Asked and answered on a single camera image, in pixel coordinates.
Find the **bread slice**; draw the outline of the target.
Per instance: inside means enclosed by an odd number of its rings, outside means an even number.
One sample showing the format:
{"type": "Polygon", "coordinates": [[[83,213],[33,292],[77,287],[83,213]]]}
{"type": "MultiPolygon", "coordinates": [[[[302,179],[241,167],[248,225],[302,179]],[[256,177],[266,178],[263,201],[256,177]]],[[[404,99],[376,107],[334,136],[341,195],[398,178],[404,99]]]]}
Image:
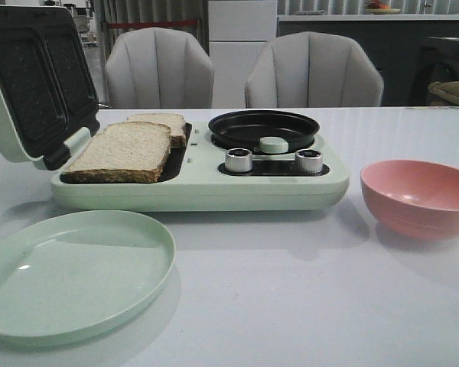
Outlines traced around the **bread slice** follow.
{"type": "Polygon", "coordinates": [[[171,129],[152,122],[120,122],[94,136],[66,167],[69,184],[150,184],[160,178],[171,152],[171,129]]]}
{"type": "Polygon", "coordinates": [[[174,148],[185,148],[187,146],[186,121],[180,114],[165,112],[135,114],[130,115],[127,121],[166,125],[171,129],[171,146],[174,148]]]}

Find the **pink bowl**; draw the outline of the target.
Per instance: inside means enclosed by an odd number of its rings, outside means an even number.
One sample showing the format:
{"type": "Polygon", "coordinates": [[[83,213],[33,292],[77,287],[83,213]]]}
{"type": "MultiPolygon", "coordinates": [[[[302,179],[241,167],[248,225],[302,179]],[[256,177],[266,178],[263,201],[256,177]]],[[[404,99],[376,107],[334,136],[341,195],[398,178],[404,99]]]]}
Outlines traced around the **pink bowl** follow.
{"type": "Polygon", "coordinates": [[[360,172],[364,202],[391,230],[421,240],[459,237],[459,169],[428,161],[389,160],[360,172]]]}

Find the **green breakfast maker lid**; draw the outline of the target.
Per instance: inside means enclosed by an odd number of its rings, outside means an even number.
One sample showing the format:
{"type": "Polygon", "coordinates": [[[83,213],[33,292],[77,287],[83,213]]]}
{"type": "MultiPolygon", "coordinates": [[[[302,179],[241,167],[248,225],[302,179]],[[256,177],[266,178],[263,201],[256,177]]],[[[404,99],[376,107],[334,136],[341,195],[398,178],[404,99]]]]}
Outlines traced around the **green breakfast maker lid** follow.
{"type": "Polygon", "coordinates": [[[55,171],[99,130],[98,97],[66,8],[0,5],[0,152],[55,171]]]}

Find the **left silver knob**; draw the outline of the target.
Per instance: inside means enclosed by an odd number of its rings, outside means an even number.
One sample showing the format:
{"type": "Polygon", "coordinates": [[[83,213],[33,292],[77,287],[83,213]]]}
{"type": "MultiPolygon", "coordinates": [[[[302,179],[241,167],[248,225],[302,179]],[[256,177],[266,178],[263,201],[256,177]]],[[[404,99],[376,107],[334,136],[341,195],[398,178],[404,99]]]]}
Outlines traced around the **left silver knob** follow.
{"type": "Polygon", "coordinates": [[[231,148],[226,151],[224,168],[232,173],[248,173],[252,170],[252,152],[246,148],[231,148]]]}

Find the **silver knob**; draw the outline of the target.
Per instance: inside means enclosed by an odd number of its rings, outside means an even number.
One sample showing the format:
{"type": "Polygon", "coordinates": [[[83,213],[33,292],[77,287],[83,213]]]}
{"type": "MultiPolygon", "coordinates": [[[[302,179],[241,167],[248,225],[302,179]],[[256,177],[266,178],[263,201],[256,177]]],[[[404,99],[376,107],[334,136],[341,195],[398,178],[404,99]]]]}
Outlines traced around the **silver knob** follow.
{"type": "Polygon", "coordinates": [[[232,173],[248,173],[252,170],[252,152],[246,148],[231,148],[226,151],[224,168],[232,173]]]}
{"type": "Polygon", "coordinates": [[[323,169],[323,156],[313,149],[295,152],[295,170],[303,174],[319,174],[323,169]]]}

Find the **black round frying pan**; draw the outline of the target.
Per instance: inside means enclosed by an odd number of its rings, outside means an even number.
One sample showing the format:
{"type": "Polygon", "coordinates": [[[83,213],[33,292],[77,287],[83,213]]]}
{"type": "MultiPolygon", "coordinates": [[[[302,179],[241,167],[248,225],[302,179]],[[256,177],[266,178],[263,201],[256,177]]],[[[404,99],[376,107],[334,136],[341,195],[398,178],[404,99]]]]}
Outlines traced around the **black round frying pan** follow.
{"type": "Polygon", "coordinates": [[[211,119],[208,128],[215,145],[225,149],[247,148],[257,153],[264,137],[284,139],[289,152],[309,147],[320,126],[314,119],[294,112],[242,110],[211,119]]]}

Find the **right silver knob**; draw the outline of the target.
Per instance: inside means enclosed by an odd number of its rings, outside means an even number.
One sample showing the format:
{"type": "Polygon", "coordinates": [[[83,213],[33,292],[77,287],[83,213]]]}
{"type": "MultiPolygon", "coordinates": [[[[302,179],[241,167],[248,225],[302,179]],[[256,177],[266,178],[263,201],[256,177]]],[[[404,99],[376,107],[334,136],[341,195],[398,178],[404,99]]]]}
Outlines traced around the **right silver knob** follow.
{"type": "Polygon", "coordinates": [[[313,149],[295,152],[295,170],[303,174],[319,174],[323,169],[323,156],[313,149]]]}

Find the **grey chair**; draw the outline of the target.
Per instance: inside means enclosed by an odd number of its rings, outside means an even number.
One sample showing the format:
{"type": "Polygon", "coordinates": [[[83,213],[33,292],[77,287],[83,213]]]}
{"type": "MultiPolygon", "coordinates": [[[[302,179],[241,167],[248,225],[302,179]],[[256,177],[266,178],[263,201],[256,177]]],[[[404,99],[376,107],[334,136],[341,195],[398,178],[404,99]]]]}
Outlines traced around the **grey chair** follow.
{"type": "Polygon", "coordinates": [[[245,84],[247,108],[377,107],[384,82],[354,39],[313,31],[267,42],[245,84]]]}
{"type": "Polygon", "coordinates": [[[209,109],[214,68],[185,31],[146,28],[121,34],[106,61],[109,104],[116,109],[209,109]]]}

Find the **left grey chair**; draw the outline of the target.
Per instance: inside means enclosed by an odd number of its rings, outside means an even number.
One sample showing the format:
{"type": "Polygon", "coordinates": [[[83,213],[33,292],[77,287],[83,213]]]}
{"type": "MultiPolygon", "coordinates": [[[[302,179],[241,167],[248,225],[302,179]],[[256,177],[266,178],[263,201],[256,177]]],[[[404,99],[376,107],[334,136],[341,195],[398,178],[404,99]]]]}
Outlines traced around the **left grey chair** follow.
{"type": "Polygon", "coordinates": [[[209,109],[214,68],[185,31],[146,28],[121,34],[106,61],[109,104],[116,109],[209,109]]]}

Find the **white refrigerator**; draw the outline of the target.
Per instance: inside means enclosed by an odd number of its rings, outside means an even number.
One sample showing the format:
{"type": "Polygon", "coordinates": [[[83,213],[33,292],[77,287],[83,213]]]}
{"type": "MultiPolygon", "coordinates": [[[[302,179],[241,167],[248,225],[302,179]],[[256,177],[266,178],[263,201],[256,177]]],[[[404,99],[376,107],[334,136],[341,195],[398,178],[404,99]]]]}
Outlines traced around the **white refrigerator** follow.
{"type": "Polygon", "coordinates": [[[245,84],[265,43],[277,33],[277,1],[209,1],[213,107],[243,108],[245,84]]]}

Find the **light green round plate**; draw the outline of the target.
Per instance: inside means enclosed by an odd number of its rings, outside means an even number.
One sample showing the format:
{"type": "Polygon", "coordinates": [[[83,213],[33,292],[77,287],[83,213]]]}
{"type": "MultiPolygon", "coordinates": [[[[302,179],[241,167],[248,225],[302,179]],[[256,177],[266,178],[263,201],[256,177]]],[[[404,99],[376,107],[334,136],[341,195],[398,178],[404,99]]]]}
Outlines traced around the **light green round plate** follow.
{"type": "Polygon", "coordinates": [[[140,213],[47,219],[0,241],[0,339],[57,346],[106,333],[161,292],[175,242],[140,213]]]}

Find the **dark kitchen counter cabinet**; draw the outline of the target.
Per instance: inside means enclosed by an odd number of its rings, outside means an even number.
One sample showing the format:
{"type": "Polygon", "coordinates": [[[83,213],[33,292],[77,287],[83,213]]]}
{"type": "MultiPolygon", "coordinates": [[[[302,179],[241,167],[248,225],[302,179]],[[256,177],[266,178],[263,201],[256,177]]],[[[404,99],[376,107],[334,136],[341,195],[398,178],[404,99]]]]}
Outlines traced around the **dark kitchen counter cabinet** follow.
{"type": "Polygon", "coordinates": [[[384,80],[383,106],[410,106],[420,47],[427,37],[459,37],[459,15],[280,15],[278,35],[316,31],[353,38],[384,80]]]}

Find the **fruit plate on counter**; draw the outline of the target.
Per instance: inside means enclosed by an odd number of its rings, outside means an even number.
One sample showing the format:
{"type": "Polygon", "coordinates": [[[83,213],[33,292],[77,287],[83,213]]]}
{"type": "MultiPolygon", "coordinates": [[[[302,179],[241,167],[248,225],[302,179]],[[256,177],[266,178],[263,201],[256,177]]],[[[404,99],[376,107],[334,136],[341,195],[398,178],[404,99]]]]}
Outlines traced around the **fruit plate on counter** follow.
{"type": "Polygon", "coordinates": [[[373,0],[364,5],[364,11],[371,15],[396,15],[401,12],[401,9],[392,8],[380,0],[373,0]]]}

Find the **black appliance cabinet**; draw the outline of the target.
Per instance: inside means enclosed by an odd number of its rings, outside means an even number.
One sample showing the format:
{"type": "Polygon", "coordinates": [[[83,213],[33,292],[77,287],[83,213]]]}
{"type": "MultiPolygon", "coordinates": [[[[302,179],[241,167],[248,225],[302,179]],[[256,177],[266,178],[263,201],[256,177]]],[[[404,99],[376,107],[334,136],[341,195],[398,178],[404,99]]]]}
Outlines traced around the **black appliance cabinet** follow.
{"type": "Polygon", "coordinates": [[[459,81],[459,37],[427,37],[420,47],[415,77],[409,91],[411,106],[427,106],[437,96],[428,91],[433,82],[459,81]]]}

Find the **beige sofa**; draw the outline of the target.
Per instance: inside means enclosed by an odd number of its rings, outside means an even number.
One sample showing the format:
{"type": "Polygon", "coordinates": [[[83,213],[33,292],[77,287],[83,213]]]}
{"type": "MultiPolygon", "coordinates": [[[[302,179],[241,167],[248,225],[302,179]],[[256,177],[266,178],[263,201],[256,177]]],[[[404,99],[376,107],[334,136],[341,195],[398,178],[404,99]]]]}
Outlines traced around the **beige sofa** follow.
{"type": "Polygon", "coordinates": [[[459,81],[433,82],[428,86],[432,106],[459,106],[459,81]]]}

